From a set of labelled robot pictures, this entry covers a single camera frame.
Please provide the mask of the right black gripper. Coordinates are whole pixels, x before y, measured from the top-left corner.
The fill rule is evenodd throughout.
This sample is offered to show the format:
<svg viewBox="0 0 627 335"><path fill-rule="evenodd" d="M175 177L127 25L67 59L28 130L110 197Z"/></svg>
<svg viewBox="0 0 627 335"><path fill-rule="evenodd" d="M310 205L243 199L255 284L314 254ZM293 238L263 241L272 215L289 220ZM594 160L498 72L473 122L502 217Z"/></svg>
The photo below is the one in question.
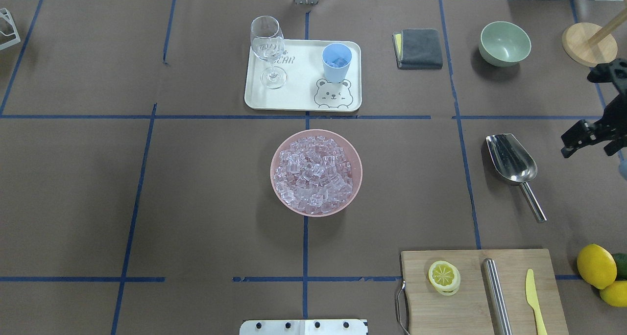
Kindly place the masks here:
<svg viewBox="0 0 627 335"><path fill-rule="evenodd" d="M594 123L579 120L562 134L564 158L571 157L578 149L605 141L609 141L603 148L607 156L613 156L627 145L627 61L616 58L597 64L587 74L587 81L612 83L618 94L605 106L600 120Z"/></svg>

